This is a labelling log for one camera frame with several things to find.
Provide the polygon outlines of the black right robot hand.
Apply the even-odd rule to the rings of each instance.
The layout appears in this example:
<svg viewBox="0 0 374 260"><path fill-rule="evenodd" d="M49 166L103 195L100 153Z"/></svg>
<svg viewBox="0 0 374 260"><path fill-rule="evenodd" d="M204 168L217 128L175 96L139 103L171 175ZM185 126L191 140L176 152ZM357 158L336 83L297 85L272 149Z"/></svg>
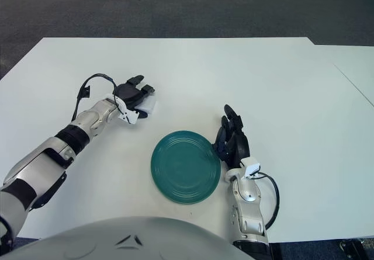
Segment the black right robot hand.
<svg viewBox="0 0 374 260"><path fill-rule="evenodd" d="M224 105L224 112L212 147L228 169L240 168L241 159L250 156L248 139L242 131L241 117L229 105Z"/></svg>

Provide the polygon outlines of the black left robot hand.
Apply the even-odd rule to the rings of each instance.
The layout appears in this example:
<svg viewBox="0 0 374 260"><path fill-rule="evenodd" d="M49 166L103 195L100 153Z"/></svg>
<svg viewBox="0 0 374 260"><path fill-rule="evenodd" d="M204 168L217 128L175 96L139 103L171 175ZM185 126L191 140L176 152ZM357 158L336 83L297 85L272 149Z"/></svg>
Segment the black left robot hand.
<svg viewBox="0 0 374 260"><path fill-rule="evenodd" d="M125 104L128 110L138 112L140 119L148 117L149 112L145 108L138 109L137 106L141 105L149 96L151 96L155 89L150 85L144 85L138 89L137 85L144 79L142 75L137 75L120 84L113 91Z"/></svg>

